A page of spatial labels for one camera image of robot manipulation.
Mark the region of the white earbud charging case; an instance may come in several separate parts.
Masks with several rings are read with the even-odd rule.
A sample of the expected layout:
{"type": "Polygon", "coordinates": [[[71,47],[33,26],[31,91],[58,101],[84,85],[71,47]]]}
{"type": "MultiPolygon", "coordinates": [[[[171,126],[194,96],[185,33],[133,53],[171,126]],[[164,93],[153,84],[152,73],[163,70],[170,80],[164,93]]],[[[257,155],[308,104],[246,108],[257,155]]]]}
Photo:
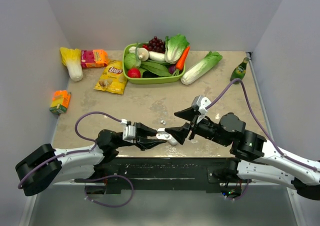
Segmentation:
{"type": "Polygon", "coordinates": [[[172,136],[165,131],[165,128],[159,128],[157,130],[156,138],[159,140],[170,140],[172,136]]]}

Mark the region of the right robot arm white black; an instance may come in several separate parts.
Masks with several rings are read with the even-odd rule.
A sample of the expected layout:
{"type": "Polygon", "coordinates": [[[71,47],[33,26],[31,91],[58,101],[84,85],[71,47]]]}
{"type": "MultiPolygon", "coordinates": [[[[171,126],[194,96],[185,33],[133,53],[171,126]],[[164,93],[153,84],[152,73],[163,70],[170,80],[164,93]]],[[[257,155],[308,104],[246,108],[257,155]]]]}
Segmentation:
{"type": "Polygon", "coordinates": [[[187,120],[181,127],[165,128],[179,144],[196,135],[222,146],[230,146],[227,167],[216,173],[228,182],[239,179],[257,179],[284,185],[311,200],[320,198],[320,163],[303,158],[281,148],[262,135],[246,129],[246,123],[233,113],[224,115],[219,123],[200,115],[193,108],[175,113],[187,120]]]}

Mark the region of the white oval case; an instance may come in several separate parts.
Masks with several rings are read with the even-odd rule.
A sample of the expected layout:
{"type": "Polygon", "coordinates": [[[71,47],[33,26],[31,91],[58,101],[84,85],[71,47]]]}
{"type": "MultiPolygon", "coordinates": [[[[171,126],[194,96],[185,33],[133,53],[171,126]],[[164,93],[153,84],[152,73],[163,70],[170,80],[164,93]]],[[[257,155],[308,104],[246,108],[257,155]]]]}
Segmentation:
{"type": "Polygon", "coordinates": [[[174,139],[174,138],[171,138],[167,141],[171,146],[176,146],[178,144],[178,142],[174,139]]]}

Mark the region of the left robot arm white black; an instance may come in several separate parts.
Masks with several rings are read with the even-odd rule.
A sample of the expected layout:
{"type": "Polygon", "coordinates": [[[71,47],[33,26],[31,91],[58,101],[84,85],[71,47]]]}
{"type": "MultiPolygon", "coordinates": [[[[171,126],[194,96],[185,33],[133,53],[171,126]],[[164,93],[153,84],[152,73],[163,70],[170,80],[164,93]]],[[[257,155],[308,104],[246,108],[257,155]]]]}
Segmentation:
{"type": "Polygon", "coordinates": [[[90,179],[98,182],[104,175],[98,165],[113,160],[119,147],[136,146],[145,151],[171,138],[163,128],[155,130],[142,123],[127,123],[122,132],[102,130],[93,145],[87,147],[54,149],[51,144],[44,144],[15,166],[18,189],[32,196],[61,181],[90,179]]]}

